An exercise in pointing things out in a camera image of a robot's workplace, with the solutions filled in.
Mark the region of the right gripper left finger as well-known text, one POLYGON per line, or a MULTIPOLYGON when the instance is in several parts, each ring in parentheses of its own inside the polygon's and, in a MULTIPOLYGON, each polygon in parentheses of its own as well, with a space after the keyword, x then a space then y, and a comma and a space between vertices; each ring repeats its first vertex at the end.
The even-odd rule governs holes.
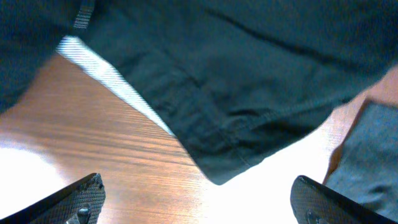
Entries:
POLYGON ((97 224, 105 200, 106 192, 101 175, 92 173, 1 219, 1 224, 97 224))

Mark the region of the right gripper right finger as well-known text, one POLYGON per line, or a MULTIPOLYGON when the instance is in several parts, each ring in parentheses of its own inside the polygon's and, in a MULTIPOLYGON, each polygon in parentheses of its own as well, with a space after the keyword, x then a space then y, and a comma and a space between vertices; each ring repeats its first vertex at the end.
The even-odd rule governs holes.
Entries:
POLYGON ((290 204, 298 224, 397 224, 304 175, 293 182, 290 204))

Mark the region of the black shorts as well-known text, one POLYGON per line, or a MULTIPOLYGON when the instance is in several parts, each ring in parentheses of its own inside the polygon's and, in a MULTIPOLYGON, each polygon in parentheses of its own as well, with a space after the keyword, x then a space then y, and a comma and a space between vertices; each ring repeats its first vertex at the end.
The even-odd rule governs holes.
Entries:
POLYGON ((67 35, 110 63, 221 185, 382 78, 397 60, 397 2, 2 1, 2 111, 67 35))

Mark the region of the dark grey garment with white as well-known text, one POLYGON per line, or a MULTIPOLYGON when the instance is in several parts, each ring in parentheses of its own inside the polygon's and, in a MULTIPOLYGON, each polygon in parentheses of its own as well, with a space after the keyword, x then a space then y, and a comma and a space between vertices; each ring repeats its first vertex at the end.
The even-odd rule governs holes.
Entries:
POLYGON ((342 147, 325 185, 397 221, 397 108, 368 103, 342 147))

